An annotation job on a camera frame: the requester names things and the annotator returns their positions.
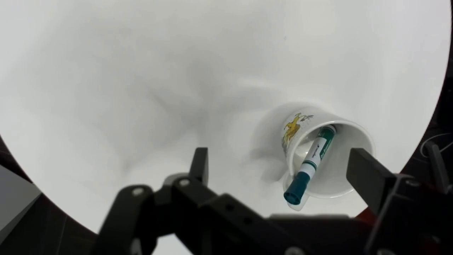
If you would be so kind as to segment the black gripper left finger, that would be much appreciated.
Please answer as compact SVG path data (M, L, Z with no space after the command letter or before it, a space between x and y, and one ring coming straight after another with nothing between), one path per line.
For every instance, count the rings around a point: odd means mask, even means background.
M200 183L208 181L208 149L197 147L190 167L190 176Z

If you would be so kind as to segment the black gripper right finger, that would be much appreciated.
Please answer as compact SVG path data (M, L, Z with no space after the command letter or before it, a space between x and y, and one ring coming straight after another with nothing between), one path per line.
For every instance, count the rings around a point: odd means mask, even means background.
M392 210L398 176L380 163L368 150L353 147L347 180L374 214Z

